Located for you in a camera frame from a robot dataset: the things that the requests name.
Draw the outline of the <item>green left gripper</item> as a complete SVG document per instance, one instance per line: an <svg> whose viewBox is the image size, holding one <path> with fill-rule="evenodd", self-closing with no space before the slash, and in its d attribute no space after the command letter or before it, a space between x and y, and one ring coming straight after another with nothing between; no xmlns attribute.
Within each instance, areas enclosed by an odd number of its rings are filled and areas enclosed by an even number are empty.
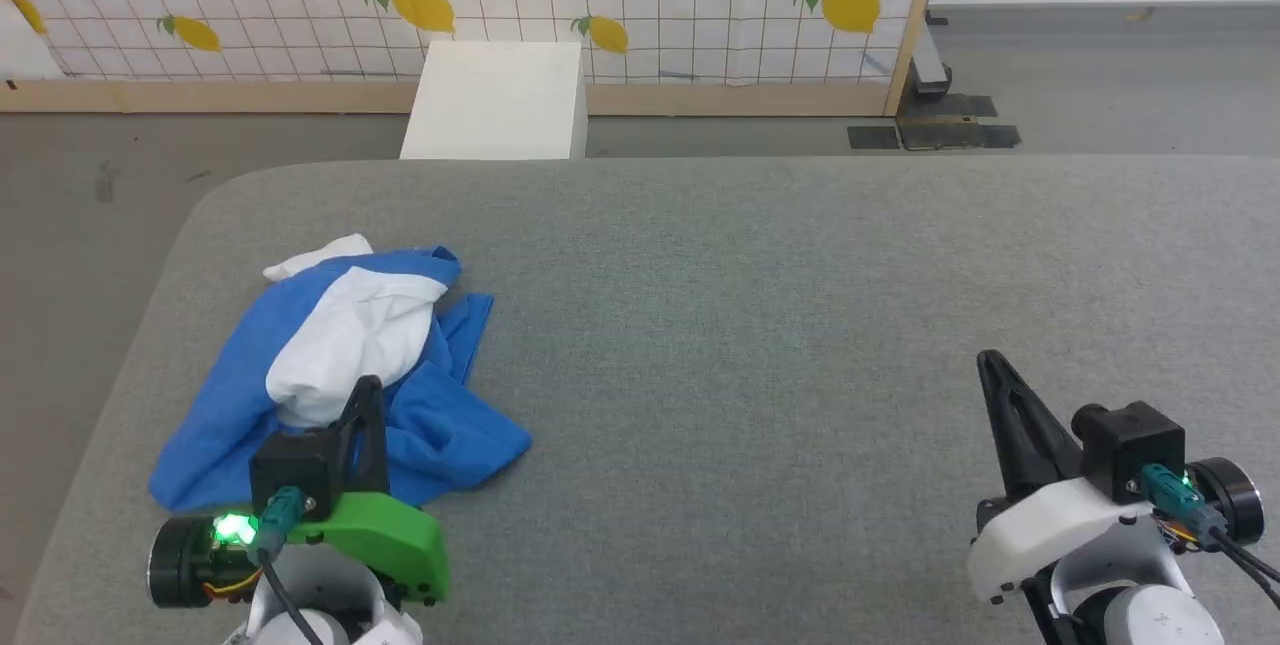
<svg viewBox="0 0 1280 645"><path fill-rule="evenodd" d="M451 584L442 531L428 513L390 494L385 395L378 376L360 376L335 424L342 490L325 520L306 497L288 493L261 514L229 511L177 516L148 554L148 596L160 608L246 601L268 584L260 553L328 545L367 568L396 598L442 600Z"/></svg>

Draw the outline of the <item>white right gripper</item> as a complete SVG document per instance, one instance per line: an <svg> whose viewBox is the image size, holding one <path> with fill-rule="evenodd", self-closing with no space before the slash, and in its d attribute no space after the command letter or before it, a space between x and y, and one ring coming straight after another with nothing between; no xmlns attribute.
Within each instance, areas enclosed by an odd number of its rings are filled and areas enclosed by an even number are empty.
<svg viewBox="0 0 1280 645"><path fill-rule="evenodd" d="M977 507L966 575L979 600L1043 584L1047 608L1092 587L1121 587L1115 608L1197 608L1174 545L1212 553L1261 540L1261 493L1234 462L1148 465L1123 486L1132 502L1116 503L1078 479L1080 444L1005 354L983 349L975 363L1004 482Z"/></svg>

